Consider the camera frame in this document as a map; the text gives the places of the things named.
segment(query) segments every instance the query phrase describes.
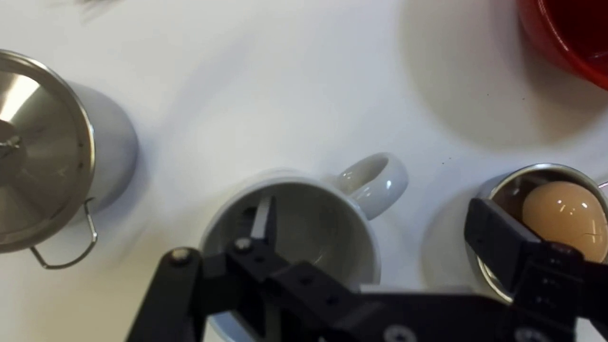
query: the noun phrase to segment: mug handle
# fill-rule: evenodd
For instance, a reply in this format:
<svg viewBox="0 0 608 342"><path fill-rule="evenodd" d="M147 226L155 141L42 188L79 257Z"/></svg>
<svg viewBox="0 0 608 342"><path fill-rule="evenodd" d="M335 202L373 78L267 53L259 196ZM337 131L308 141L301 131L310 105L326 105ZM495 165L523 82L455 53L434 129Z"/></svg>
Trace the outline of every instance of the mug handle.
<svg viewBox="0 0 608 342"><path fill-rule="evenodd" d="M390 209L405 192L409 177L394 154L373 154L337 179L335 186L356 202L369 221Z"/></svg>
<svg viewBox="0 0 608 342"><path fill-rule="evenodd" d="M86 219L88 219L88 226L90 226L90 232L92 232L92 241L90 241L88 249L86 249L84 253L80 253L75 260L69 260L69 262L65 262L65 264L50 264L50 262L41 255L41 251L39 251L37 247L31 247L33 255L37 257L37 260L41 262L42 268L46 268L46 270L63 270L63 268L75 266L75 264L79 264L82 259L86 259L86 257L94 251L94 247L96 247L96 243L98 243L98 230L96 230L96 226L94 226L94 217L92 217L92 211L90 211L90 202L92 202L92 200L86 200L86 202L82 203L82 209L84 209L84 215L86 215Z"/></svg>

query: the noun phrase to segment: white mug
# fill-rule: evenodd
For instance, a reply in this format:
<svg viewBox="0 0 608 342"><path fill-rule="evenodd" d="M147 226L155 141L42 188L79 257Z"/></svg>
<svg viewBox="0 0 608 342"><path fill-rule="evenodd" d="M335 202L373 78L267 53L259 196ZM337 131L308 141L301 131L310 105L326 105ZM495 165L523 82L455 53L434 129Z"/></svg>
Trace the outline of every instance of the white mug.
<svg viewBox="0 0 608 342"><path fill-rule="evenodd" d="M244 213L276 198L276 251L289 262L308 260L358 291L381 281L377 240L369 221L392 207L407 188L407 171L392 154L375 154L348 167L333 184L301 175L257 181L234 196L212 221L204 255L250 238Z"/></svg>

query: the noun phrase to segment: red bowl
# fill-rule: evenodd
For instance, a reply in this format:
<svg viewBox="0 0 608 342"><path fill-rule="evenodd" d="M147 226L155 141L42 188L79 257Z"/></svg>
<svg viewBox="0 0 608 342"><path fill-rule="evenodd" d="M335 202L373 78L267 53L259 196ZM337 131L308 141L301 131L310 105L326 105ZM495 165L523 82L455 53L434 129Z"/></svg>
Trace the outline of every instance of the red bowl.
<svg viewBox="0 0 608 342"><path fill-rule="evenodd" d="M608 89L608 0L517 0L517 12L550 61Z"/></svg>

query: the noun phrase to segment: white table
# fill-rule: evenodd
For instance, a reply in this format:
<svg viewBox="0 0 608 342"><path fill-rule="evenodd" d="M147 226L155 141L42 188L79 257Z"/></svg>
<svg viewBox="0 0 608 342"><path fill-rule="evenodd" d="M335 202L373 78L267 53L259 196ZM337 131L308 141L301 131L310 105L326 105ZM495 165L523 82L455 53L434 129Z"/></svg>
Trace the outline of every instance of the white table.
<svg viewBox="0 0 608 342"><path fill-rule="evenodd" d="M82 264L0 259L0 336L124 340L160 257L198 247L240 183L394 152L407 194L373 222L383 283L468 287L462 224L487 179L535 162L608 175L608 95L546 65L514 0L3 0L0 48L118 101L141 139ZM44 249L79 253L67 228ZM582 325L582 340L601 340Z"/></svg>

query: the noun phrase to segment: brown egg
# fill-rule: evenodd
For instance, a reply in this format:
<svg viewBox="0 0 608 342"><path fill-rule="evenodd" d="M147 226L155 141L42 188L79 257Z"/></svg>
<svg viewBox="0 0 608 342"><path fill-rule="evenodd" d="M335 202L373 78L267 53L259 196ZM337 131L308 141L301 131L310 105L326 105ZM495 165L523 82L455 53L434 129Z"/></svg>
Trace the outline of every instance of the brown egg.
<svg viewBox="0 0 608 342"><path fill-rule="evenodd" d="M535 188L525 200L523 222L548 241L576 247L588 260L607 259L607 213L597 196L580 184L548 183Z"/></svg>

